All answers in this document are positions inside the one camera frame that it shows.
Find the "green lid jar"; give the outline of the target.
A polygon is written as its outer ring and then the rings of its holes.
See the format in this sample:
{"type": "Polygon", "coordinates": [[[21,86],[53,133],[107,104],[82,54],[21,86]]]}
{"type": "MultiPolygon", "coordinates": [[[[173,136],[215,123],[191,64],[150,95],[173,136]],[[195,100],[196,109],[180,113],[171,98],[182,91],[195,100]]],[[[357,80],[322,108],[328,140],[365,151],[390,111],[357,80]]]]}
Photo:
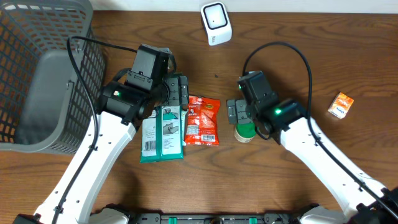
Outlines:
{"type": "Polygon", "coordinates": [[[242,143],[250,142],[256,135],[253,123],[237,124],[234,130],[235,138],[242,143]]]}

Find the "red Hacks candy bag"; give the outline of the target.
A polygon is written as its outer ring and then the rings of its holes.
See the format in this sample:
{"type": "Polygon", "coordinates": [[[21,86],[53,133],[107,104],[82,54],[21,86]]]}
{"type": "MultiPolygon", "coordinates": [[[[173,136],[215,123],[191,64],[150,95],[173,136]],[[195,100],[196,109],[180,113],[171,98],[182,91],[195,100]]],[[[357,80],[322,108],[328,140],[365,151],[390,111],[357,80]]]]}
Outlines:
{"type": "Polygon", "coordinates": [[[202,96],[189,96],[187,112],[187,145],[218,146],[217,114],[221,101],[202,96]]]}

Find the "green 3M gloves pack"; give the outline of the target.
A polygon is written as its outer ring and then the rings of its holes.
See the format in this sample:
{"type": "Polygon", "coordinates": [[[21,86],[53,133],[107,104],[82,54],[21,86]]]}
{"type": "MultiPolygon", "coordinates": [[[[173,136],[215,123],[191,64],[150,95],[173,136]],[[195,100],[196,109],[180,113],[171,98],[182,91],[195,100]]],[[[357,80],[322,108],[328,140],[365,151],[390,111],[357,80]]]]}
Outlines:
{"type": "Polygon", "coordinates": [[[141,163],[183,159],[182,106],[158,106],[142,123],[141,163]]]}

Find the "small orange carton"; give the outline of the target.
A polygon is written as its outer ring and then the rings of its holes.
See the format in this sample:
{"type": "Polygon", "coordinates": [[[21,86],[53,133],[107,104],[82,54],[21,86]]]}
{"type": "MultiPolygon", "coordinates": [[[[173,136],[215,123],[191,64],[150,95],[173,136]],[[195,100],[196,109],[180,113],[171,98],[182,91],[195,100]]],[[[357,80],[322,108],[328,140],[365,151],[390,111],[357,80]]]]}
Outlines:
{"type": "Polygon", "coordinates": [[[339,119],[343,119],[347,115],[353,103],[354,99],[340,92],[336,95],[332,104],[328,108],[328,112],[339,119]]]}

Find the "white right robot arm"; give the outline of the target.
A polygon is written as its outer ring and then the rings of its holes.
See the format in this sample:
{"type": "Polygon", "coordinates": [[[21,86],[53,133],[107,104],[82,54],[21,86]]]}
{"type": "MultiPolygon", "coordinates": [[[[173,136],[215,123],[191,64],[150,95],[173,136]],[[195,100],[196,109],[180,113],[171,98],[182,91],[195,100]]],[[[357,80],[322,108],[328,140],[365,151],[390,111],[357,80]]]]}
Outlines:
{"type": "Polygon", "coordinates": [[[267,101],[256,108],[246,100],[227,101],[231,124],[265,128],[268,137],[298,157],[338,202],[339,212],[320,205],[295,223],[397,223],[397,190],[389,190],[352,162],[294,100],[267,101]]]}

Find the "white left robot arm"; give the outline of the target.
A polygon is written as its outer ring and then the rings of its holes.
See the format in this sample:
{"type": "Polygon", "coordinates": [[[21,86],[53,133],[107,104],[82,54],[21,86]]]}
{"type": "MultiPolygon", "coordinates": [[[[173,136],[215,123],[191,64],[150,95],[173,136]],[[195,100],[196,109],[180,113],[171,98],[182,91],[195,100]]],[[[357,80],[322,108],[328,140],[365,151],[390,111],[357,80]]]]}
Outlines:
{"type": "Polygon", "coordinates": [[[129,223],[133,216],[114,205],[92,213],[98,193],[139,123],[158,106],[186,105],[188,93],[188,78],[181,73],[155,84],[149,78],[136,84],[114,78],[103,88],[98,112],[52,193],[33,215],[18,214],[14,223],[129,223]]]}

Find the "white barcode scanner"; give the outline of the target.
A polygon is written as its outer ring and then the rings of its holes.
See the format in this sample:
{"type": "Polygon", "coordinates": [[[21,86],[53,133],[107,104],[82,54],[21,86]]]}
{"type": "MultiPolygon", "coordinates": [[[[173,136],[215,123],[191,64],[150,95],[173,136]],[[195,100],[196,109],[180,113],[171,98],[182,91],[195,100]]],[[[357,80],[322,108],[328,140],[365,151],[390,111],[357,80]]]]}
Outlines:
{"type": "Polygon", "coordinates": [[[201,20],[210,46],[223,44],[232,38],[233,30],[225,5],[211,2],[201,7],[201,20]]]}

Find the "grey plastic mesh basket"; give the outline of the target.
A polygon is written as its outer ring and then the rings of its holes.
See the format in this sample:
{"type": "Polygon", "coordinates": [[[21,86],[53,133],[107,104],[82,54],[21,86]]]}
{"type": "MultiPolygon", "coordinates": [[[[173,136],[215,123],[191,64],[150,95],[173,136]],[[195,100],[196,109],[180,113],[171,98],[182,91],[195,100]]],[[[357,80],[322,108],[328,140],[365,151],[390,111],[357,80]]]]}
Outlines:
{"type": "Polygon", "coordinates": [[[106,62],[89,1],[1,2],[1,150],[73,154],[106,62]]]}

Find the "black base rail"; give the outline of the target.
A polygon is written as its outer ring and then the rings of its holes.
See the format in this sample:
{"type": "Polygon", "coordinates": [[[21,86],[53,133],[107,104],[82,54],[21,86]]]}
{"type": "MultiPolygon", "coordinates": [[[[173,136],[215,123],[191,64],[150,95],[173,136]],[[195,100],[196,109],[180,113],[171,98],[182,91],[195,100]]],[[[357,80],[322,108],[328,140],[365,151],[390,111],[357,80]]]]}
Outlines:
{"type": "Polygon", "coordinates": [[[121,216],[111,214],[91,215],[87,222],[77,221],[77,223],[155,223],[155,224],[183,224],[183,223],[219,223],[219,224],[237,224],[237,223],[302,223],[299,218],[288,213],[265,213],[265,214],[249,214],[249,215],[161,215],[159,213],[141,213],[121,216]]]}

